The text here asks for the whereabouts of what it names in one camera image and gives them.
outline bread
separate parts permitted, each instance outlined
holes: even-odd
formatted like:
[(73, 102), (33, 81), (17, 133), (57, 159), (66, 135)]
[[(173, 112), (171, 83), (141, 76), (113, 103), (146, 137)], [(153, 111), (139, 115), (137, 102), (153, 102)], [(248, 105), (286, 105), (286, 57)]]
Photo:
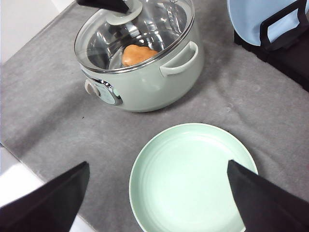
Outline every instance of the bread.
[(150, 49), (149, 47), (144, 46), (137, 46), (134, 44), (131, 44), (127, 46), (124, 50), (123, 56), (122, 56), (122, 64), (124, 66), (131, 66), (140, 62), (143, 62), (144, 60), (149, 59), (150, 57), (153, 57), (158, 52)]

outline pot handle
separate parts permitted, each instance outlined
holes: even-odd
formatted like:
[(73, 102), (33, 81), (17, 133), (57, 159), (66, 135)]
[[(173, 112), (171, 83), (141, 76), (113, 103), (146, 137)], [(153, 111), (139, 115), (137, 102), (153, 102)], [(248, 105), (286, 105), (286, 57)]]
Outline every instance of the pot handle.
[[(173, 67), (177, 64), (189, 51), (194, 51), (194, 55), (185, 63), (177, 67)], [(196, 60), (198, 55), (198, 45), (190, 41), (174, 58), (160, 67), (160, 71), (164, 77), (172, 74), (179, 74), (186, 71)]]

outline glass lid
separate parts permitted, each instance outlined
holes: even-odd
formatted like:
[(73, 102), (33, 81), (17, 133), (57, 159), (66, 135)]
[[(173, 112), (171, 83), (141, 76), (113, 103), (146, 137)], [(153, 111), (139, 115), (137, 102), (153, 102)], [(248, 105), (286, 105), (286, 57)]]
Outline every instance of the glass lid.
[[(74, 50), (84, 67), (110, 74), (135, 70), (167, 54), (192, 26), (194, 8), (190, 0), (127, 1), (127, 14), (100, 9), (78, 32)], [(145, 50), (151, 55), (132, 65), (125, 63), (124, 51), (132, 44), (133, 56)]]

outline electric cooking pot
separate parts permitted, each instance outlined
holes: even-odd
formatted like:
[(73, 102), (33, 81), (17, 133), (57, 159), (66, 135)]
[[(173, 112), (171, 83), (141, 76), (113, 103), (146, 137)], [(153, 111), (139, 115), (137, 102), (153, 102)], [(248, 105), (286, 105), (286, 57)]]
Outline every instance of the electric cooking pot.
[[(203, 68), (203, 44), (194, 7), (190, 0), (123, 3), (126, 13), (100, 9), (76, 36), (74, 50), (86, 76), (85, 89), (127, 111), (163, 108), (187, 93)], [(158, 53), (125, 67), (123, 51), (131, 44)]]

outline plate rim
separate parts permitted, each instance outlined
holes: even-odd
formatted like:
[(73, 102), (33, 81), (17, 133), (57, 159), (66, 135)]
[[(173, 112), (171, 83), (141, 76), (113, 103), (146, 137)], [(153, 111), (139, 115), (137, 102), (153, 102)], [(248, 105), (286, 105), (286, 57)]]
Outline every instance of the plate rim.
[[(135, 169), (135, 166), (136, 166), (136, 163), (137, 161), (139, 160), (141, 154), (143, 153), (143, 151), (148, 147), (148, 145), (153, 141), (155, 140), (157, 137), (159, 137), (161, 134), (163, 133), (166, 133), (167, 131), (170, 131), (174, 128), (177, 128), (177, 127), (183, 127), (183, 126), (193, 126), (193, 125), (197, 125), (197, 126), (203, 126), (203, 127), (211, 127), (211, 128), (214, 128), (216, 130), (219, 130), (227, 135), (229, 135), (232, 139), (234, 139), (236, 142), (239, 143), (239, 145), (244, 149), (244, 151), (247, 153), (253, 167), (254, 167), (254, 172), (256, 174), (258, 174), (258, 170), (257, 170), (257, 167), (255, 165), (255, 162), (254, 162), (254, 159), (252, 158), (250, 152), (248, 151), (248, 149), (244, 146), (244, 144), (242, 144), (242, 142), (237, 139), (234, 135), (232, 135), (231, 133), (225, 131), (224, 129), (222, 128), (219, 128), (217, 126), (214, 126), (214, 125), (210, 125), (210, 124), (206, 124), (206, 123), (197, 123), (197, 122), (191, 122), (191, 123), (183, 123), (183, 124), (178, 124), (178, 125), (175, 125), (175, 126), (172, 126), (172, 127), (169, 127), (163, 131), (161, 131), (160, 133), (156, 134), (151, 140), (149, 140), (145, 145), (144, 147), (141, 149), (141, 151), (139, 152), (139, 154), (137, 155), (134, 163), (133, 163), (133, 166), (132, 166), (132, 169), (131, 169), (131, 173), (130, 173), (130, 179), (129, 179), (129, 200), (130, 200), (130, 205), (131, 205), (131, 209), (132, 209), (132, 212), (133, 212), (133, 215), (134, 215), (134, 218), (135, 220), (137, 221), (138, 225), (140, 226), (140, 228), (144, 231), (144, 232), (148, 232), (144, 226), (141, 224), (140, 220), (138, 219), (137, 215), (136, 215), (136, 212), (135, 212), (135, 209), (134, 209), (134, 206), (133, 206), (133, 202), (132, 202), (132, 197), (131, 197), (131, 182), (132, 182), (132, 175), (133, 175), (133, 171)], [(239, 232), (245, 232), (246, 230), (246, 227), (244, 227), (243, 229), (241, 229)]]

